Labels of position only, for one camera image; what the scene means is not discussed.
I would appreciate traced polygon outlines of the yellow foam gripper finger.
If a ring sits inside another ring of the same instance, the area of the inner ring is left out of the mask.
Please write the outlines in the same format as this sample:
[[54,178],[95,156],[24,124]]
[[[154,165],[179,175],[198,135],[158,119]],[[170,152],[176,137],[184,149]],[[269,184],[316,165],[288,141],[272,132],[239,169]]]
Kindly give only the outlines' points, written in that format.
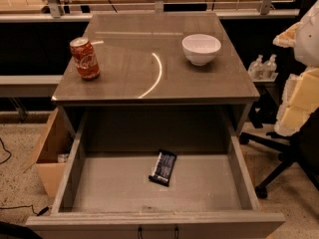
[[291,74],[284,86],[274,130],[290,136],[299,131],[318,108],[319,69],[307,67],[300,76]]
[[300,23],[297,22],[273,39],[273,44],[282,48],[293,48],[296,42],[296,31]]

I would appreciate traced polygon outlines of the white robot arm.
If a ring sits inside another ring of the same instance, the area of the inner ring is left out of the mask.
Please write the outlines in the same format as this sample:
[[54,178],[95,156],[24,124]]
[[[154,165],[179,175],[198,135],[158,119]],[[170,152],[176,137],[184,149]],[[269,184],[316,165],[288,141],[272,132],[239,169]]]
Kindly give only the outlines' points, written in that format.
[[319,108],[319,1],[299,22],[277,35],[273,44],[291,47],[295,60],[306,66],[299,76],[288,77],[276,116],[275,131],[290,136]]

